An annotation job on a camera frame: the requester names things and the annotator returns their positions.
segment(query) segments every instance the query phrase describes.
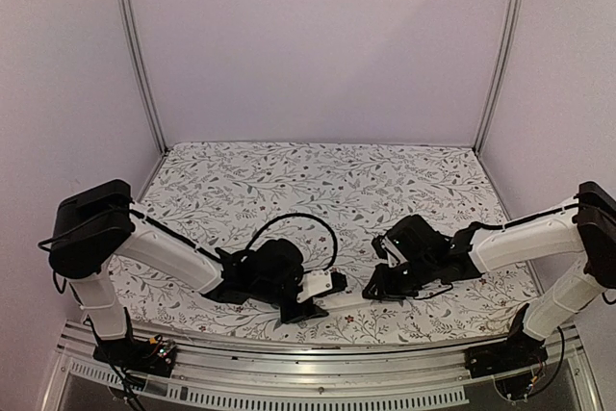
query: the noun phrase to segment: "floral tablecloth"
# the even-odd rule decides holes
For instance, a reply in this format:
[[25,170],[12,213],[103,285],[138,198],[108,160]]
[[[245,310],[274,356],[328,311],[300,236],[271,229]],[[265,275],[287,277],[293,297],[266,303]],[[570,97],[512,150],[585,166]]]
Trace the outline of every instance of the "floral tablecloth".
[[[374,266],[372,236],[421,214],[452,234],[472,220],[503,220],[501,207],[470,149],[274,142],[180,143],[168,154],[142,202],[148,214],[204,246],[243,248],[266,221],[288,212],[317,215],[336,231],[335,267],[349,282],[327,300],[329,317],[281,324],[269,305],[207,300],[177,280],[128,259],[110,270],[131,317],[184,330],[328,344],[399,344],[501,334],[516,309],[537,295],[526,265],[455,283],[425,301],[361,298]],[[274,225],[306,268],[329,259],[325,230],[304,218]]]

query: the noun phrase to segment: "vertical metal pole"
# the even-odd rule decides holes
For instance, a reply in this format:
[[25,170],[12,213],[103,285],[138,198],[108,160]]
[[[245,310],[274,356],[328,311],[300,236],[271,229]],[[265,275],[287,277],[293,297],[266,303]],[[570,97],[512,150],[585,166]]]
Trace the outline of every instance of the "vertical metal pole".
[[137,34],[137,24],[135,22],[133,5],[131,0],[117,0],[117,2],[122,16],[122,23],[124,24],[126,42],[128,43],[128,49],[131,54],[131,62],[135,70],[135,78],[137,79],[137,86],[141,95],[143,108],[145,109],[147,123],[150,126],[157,149],[161,154],[165,154],[168,150],[168,146],[165,135],[163,134],[161,120],[159,119],[156,105],[154,104],[154,98],[152,97],[152,89],[150,88],[150,83],[145,71],[145,63],[143,61],[141,45]]
[[502,82],[511,52],[511,45],[513,44],[521,4],[522,0],[508,0],[507,3],[507,11],[504,20],[504,28],[502,30],[502,37],[500,39],[497,63],[494,68],[488,98],[483,108],[481,122],[479,124],[479,129],[475,136],[475,143],[473,145],[473,150],[475,151],[477,157],[481,156],[485,146],[488,138],[488,132],[490,131],[490,125],[492,123],[492,118],[494,116],[494,111],[496,110],[497,103],[499,101],[499,95],[501,93]]

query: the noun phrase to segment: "aluminum frame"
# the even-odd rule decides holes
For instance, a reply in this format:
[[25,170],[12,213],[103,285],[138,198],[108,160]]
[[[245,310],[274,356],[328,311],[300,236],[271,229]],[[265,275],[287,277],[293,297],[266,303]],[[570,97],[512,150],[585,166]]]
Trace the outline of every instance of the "aluminum frame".
[[135,197],[137,202],[141,202],[143,200],[143,198],[147,194],[147,191],[152,186],[154,179],[158,176],[158,173],[160,172],[161,167],[163,167],[163,164],[167,160],[167,157],[168,157],[168,152],[165,152],[161,156],[159,156],[159,158],[156,160],[156,164],[152,168],[152,171],[150,172],[150,174],[147,176],[147,180],[145,180],[139,193]]
[[[134,327],[140,338],[158,332],[166,335],[162,326],[136,322]],[[182,337],[185,333],[181,331],[168,331],[175,333],[180,347],[176,367],[170,379],[148,376],[143,394],[192,405],[220,398],[219,406],[207,406],[208,409],[235,409],[231,400],[256,404],[246,409],[259,409],[260,406],[265,410],[264,403],[267,403],[267,409],[280,411],[290,409],[289,403],[296,403],[297,409],[321,411],[351,410],[351,405],[344,403],[356,403],[354,409],[371,409],[369,403],[380,403],[380,407],[376,405],[374,409],[381,410],[437,409],[444,405],[438,402],[438,397],[451,397],[450,394],[457,391],[456,401],[463,404],[465,387],[493,380],[490,376],[470,378],[464,368],[464,350],[469,345],[489,344],[494,339],[467,340],[455,346],[311,346],[197,332],[191,332],[192,337]],[[576,378],[574,385],[579,404],[582,409],[602,409],[575,327],[566,325],[564,333],[567,340],[565,366],[571,368]],[[94,347],[95,340],[87,326],[76,322],[66,324],[57,347],[61,354],[58,373],[48,393],[55,399],[46,401],[44,411],[58,409],[68,373],[111,387],[118,386],[111,369],[91,359]],[[549,363],[556,363],[560,356],[557,334],[547,340],[547,349]],[[406,399],[422,404],[424,398],[428,404],[428,397],[432,397],[433,408],[402,405]]]
[[488,97],[486,99],[483,113],[481,115],[481,121],[479,128],[475,136],[475,143],[473,150],[480,157],[485,143],[490,132],[490,126],[494,117],[494,112],[499,102],[499,96],[501,94],[502,82],[509,62],[509,56],[511,53],[511,46],[515,36],[516,25],[518,23],[518,16],[520,14],[520,7],[522,0],[508,0],[507,10],[505,14],[504,27],[502,29],[502,37],[500,38],[499,54],[497,56],[497,62],[492,74],[492,81],[490,83],[490,89],[488,90]]
[[152,88],[150,87],[145,69],[145,62],[141,52],[141,43],[137,32],[137,23],[135,21],[133,4],[131,0],[117,0],[117,3],[122,17],[122,24],[126,35],[126,43],[128,44],[131,63],[133,64],[133,69],[135,71],[137,87],[139,88],[147,123],[150,127],[156,148],[159,153],[163,155],[168,151],[168,145],[165,139],[165,134],[163,133],[163,126],[158,116],[158,111],[152,95]]

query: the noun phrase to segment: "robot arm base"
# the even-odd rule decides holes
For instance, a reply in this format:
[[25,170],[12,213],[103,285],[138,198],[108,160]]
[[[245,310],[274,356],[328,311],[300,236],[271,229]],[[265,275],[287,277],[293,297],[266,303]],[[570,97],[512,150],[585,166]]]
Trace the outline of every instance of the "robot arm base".
[[133,327],[128,312],[126,316],[126,334],[121,339],[104,341],[98,337],[92,327],[97,347],[93,358],[122,370],[143,372],[145,374],[171,377],[175,366],[177,347],[173,341],[164,341],[160,336],[148,341],[133,337]]
[[505,341],[465,351],[465,368],[472,378],[514,371],[548,359],[545,341],[537,341],[524,333],[527,309],[528,304],[518,311]]

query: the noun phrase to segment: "metal rail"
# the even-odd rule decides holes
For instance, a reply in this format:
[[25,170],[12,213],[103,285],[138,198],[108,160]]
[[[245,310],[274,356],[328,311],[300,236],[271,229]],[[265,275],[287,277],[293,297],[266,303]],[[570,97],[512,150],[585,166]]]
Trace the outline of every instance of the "metal rail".
[[477,154],[477,157],[481,156],[483,148],[485,147],[488,133],[490,131],[490,125],[492,124],[492,118],[494,117],[494,112],[497,108],[499,95],[501,94],[502,82],[504,80],[509,55],[511,53],[511,45],[513,44],[513,38],[515,36],[516,24],[520,14],[521,4],[522,0],[507,1],[507,11],[504,20],[504,27],[502,29],[502,37],[500,38],[497,63],[494,68],[494,73],[492,74],[488,97],[483,108],[481,122],[479,123],[479,129],[477,130],[475,143],[473,145],[473,150]]
[[[471,379],[464,368],[464,349],[492,340],[453,345],[317,346],[234,339],[163,326],[136,323],[138,337],[156,333],[179,345],[170,379],[148,376],[146,397],[217,410],[339,411],[439,409],[468,403],[465,387],[491,377]],[[572,325],[565,328],[566,357],[583,350]],[[111,369],[91,359],[95,340],[90,329],[68,322],[59,340],[61,367],[55,377],[65,384],[73,374],[119,388]],[[547,340],[550,362],[560,353],[560,338]],[[52,387],[47,410],[55,410],[61,393]],[[586,396],[592,397],[593,391]]]
[[145,70],[145,62],[143,61],[143,55],[141,53],[141,44],[139,41],[139,35],[137,34],[137,23],[135,22],[135,14],[133,12],[133,4],[131,0],[117,0],[119,5],[120,14],[122,17],[122,23],[124,25],[124,33],[126,34],[126,42],[131,55],[131,62],[133,69],[135,70],[135,78],[137,79],[137,87],[141,95],[141,102],[145,109],[145,116],[147,123],[152,132],[152,137],[156,143],[156,148],[161,154],[165,154],[168,150],[165,135],[163,134],[163,127],[161,120],[154,104],[154,97],[152,96],[152,89],[147,78],[147,72]]

